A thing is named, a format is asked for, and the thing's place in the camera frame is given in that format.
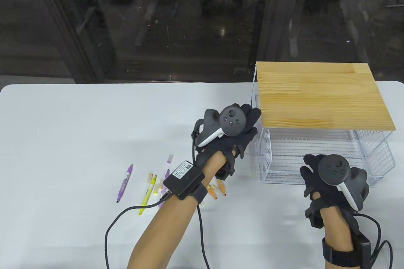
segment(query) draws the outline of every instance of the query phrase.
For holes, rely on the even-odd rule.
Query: wooden board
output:
[[[366,63],[257,62],[264,127],[395,130]]]

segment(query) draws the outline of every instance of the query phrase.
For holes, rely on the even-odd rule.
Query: purple marker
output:
[[[128,168],[128,171],[127,171],[127,173],[125,175],[124,181],[122,182],[121,189],[119,190],[118,198],[116,200],[117,203],[119,203],[119,201],[121,200],[121,198],[122,198],[122,196],[123,196],[123,194],[125,192],[125,188],[126,188],[126,185],[127,185],[128,181],[129,181],[130,174],[132,173],[132,169],[133,169],[133,164],[130,164],[130,166]]]
[[[168,178],[169,176],[170,176],[170,169],[167,169],[166,176],[164,177],[164,179]],[[160,198],[162,198],[163,195],[166,194],[166,191],[167,191],[167,187],[163,185]]]

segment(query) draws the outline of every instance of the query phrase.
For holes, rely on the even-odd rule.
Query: gloved hand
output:
[[[303,196],[307,197],[310,195],[310,199],[313,201],[310,208],[305,211],[306,217],[310,219],[313,227],[322,228],[324,224],[320,214],[320,209],[338,206],[342,217],[348,223],[351,230],[354,233],[358,233],[359,225],[353,216],[355,211],[349,205],[344,194],[341,191],[338,191],[336,186],[326,184],[318,173],[318,164],[323,157],[325,157],[324,154],[306,154],[304,156],[304,163],[309,165],[313,172],[311,172],[306,166],[300,167],[300,175],[303,177],[306,184],[306,190],[304,191]],[[320,194],[320,198],[313,200],[313,193],[315,192]]]
[[[313,200],[313,193],[319,192],[321,198],[327,207],[338,206],[342,208],[350,208],[344,194],[337,190],[335,186],[326,184],[318,174],[318,164],[325,157],[325,154],[312,155],[306,154],[303,158],[305,164],[309,165],[313,172],[306,167],[300,167],[300,175],[306,184],[306,190],[303,193],[304,197],[310,194],[310,199]]]
[[[258,132],[254,125],[261,116],[261,110],[258,108],[251,108],[250,104],[242,105],[241,110],[247,118],[246,126],[241,134],[234,137],[228,137],[226,135],[221,138],[217,137],[203,147],[196,147],[196,151],[198,152],[198,155],[196,156],[196,164],[200,168],[203,168],[206,165],[206,162],[215,152],[223,152],[228,161],[216,174],[216,177],[221,180],[226,179],[228,175],[234,173],[235,158],[237,158],[238,155],[240,155],[241,158],[244,157],[244,151],[247,148],[247,145],[253,140]]]

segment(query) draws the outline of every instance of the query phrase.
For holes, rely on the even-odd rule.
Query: glass window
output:
[[[281,61],[366,62],[404,80],[404,0],[297,0]]]
[[[265,0],[64,0],[109,81],[250,81]]]
[[[0,11],[0,88],[74,83],[55,46],[43,0],[0,0]]]

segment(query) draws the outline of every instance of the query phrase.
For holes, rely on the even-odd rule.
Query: metal wire grid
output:
[[[340,154],[353,166],[364,168],[353,132],[328,129],[271,129],[272,165],[265,182],[304,184],[299,168],[305,154]]]
[[[394,158],[384,132],[358,130],[355,131],[355,136],[367,166],[368,183],[373,186],[395,167]]]
[[[256,146],[261,147],[257,155],[264,183],[304,184],[299,168],[307,153],[342,155],[351,167],[368,172],[370,186],[395,164],[382,132],[264,128],[262,133]]]

